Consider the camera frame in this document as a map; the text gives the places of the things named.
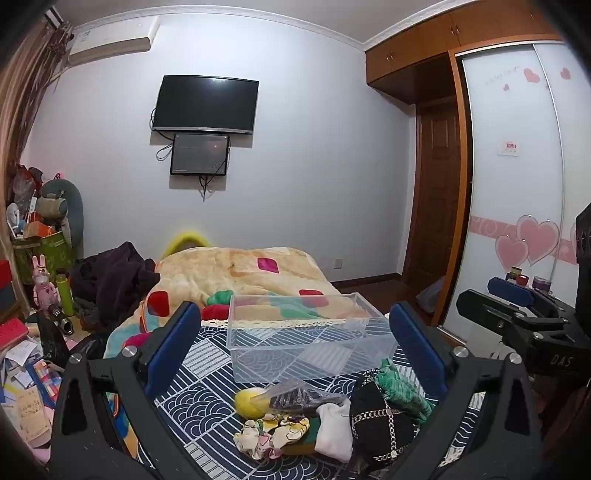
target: ceiling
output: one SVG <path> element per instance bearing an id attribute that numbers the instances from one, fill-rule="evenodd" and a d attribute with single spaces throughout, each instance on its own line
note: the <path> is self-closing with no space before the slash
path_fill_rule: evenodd
<path id="1" fill-rule="evenodd" d="M 388 27 L 439 2 L 440 0 L 58 0 L 56 8 L 74 26 L 147 7 L 223 5 L 250 8 L 304 20 L 365 43 Z M 441 3 L 464 2 L 466 0 L 444 0 Z"/>

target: television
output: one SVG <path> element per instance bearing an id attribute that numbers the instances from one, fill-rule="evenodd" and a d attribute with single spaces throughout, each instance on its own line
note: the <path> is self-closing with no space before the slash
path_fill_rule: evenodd
<path id="1" fill-rule="evenodd" d="M 166 75 L 152 130 L 251 134 L 258 84 L 256 80 Z"/>
<path id="2" fill-rule="evenodd" d="M 229 149 L 228 135 L 174 134 L 170 174 L 224 176 L 228 166 Z"/>

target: yellow ball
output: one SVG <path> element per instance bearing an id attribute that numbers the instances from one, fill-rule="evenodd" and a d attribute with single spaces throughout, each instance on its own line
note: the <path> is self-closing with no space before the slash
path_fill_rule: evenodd
<path id="1" fill-rule="evenodd" d="M 264 417 L 269 410 L 268 401 L 252 401 L 252 397 L 256 397 L 266 392 L 264 388 L 247 388 L 240 390 L 234 396 L 234 408 L 238 414 L 247 420 L 256 420 Z"/>

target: wooden floor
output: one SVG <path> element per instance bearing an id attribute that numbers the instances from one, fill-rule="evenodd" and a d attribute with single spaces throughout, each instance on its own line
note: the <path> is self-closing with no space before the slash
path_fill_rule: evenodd
<path id="1" fill-rule="evenodd" d="M 418 306 L 413 292 L 401 280 L 386 280 L 377 283 L 368 283 L 355 287 L 340 288 L 341 293 L 359 292 L 368 302 L 380 312 L 387 313 L 395 303 L 406 300 L 412 305 L 426 324 L 430 324 L 431 316 Z"/>

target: pink stripe decal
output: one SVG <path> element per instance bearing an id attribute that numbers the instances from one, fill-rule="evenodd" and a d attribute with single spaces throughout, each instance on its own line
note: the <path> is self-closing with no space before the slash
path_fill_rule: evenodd
<path id="1" fill-rule="evenodd" d="M 507 235 L 512 240 L 517 240 L 517 225 L 511 225 L 510 223 L 498 222 L 497 220 L 490 220 L 488 218 L 481 218 L 473 215 L 470 216 L 468 231 L 470 233 L 476 233 L 477 235 L 483 235 L 495 239 L 502 235 Z M 561 238 L 558 247 L 554 248 L 550 255 L 556 257 L 557 250 L 559 260 L 573 265 L 577 264 L 576 253 L 571 240 Z"/>

